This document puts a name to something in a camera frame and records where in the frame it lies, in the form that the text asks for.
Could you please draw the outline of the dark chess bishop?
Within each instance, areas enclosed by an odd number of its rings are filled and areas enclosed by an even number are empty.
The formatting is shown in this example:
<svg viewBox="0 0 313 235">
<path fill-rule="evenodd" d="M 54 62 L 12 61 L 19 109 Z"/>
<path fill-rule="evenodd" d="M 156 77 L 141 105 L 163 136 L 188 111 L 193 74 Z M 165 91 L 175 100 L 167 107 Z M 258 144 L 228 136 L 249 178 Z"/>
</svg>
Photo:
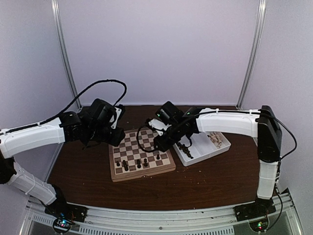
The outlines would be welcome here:
<svg viewBox="0 0 313 235">
<path fill-rule="evenodd" d="M 188 158 L 193 159 L 193 157 L 192 157 L 192 155 L 191 155 L 189 149 L 185 149 L 185 150 L 184 150 L 184 153 L 187 155 Z"/>
</svg>

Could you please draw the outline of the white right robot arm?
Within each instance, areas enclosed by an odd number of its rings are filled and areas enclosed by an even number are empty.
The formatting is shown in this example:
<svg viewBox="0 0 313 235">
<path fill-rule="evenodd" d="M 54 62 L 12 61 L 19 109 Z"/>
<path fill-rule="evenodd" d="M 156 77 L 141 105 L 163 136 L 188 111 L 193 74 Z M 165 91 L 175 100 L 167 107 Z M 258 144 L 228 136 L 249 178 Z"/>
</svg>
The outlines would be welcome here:
<svg viewBox="0 0 313 235">
<path fill-rule="evenodd" d="M 281 126 L 269 106 L 250 110 L 191 107 L 180 110 L 166 102 L 148 126 L 157 132 L 154 147 L 165 152 L 173 147 L 184 166 L 216 156 L 230 148 L 225 135 L 257 139 L 260 163 L 256 202 L 251 212 L 261 216 L 269 209 L 281 161 Z"/>
</svg>

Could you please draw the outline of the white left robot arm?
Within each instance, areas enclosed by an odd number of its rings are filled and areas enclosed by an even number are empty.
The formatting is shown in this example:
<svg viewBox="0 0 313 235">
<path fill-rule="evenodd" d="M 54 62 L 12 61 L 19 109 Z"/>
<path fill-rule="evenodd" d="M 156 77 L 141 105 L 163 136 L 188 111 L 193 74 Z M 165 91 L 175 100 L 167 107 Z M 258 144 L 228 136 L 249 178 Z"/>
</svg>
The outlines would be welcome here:
<svg viewBox="0 0 313 235">
<path fill-rule="evenodd" d="M 92 105 L 80 112 L 62 112 L 52 120 L 3 129 L 0 132 L 0 182 L 11 185 L 27 195 L 40 200 L 59 216 L 70 213 L 62 191 L 44 182 L 31 173 L 32 160 L 39 160 L 39 154 L 53 145 L 80 141 L 85 148 L 91 142 L 118 146 L 125 137 L 124 130 L 117 126 L 125 112 L 123 105 L 111 105 L 96 99 Z"/>
</svg>

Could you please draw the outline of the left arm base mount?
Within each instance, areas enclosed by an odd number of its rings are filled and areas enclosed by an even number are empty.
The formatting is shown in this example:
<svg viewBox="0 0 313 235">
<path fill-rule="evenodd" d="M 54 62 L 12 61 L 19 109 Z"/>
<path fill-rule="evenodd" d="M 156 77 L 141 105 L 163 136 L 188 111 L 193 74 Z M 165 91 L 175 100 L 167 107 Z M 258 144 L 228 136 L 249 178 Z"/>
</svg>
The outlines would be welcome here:
<svg viewBox="0 0 313 235">
<path fill-rule="evenodd" d="M 52 185 L 56 192 L 56 200 L 50 205 L 44 205 L 45 213 L 53 215 L 58 219 L 65 219 L 67 221 L 84 222 L 88 209 L 84 206 L 69 204 L 62 192 L 62 190 Z"/>
</svg>

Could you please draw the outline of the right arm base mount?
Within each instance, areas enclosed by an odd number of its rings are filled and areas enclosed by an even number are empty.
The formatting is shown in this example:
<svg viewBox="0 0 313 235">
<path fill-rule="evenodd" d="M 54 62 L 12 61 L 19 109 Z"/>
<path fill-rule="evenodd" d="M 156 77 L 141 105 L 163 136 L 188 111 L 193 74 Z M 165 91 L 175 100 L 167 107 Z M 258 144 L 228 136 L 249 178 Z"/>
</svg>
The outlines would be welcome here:
<svg viewBox="0 0 313 235">
<path fill-rule="evenodd" d="M 256 197 L 256 199 L 251 203 L 235 206 L 234 212 L 236 219 L 239 222 L 274 213 L 276 212 L 276 207 L 272 197 L 270 199 L 261 199 Z"/>
</svg>

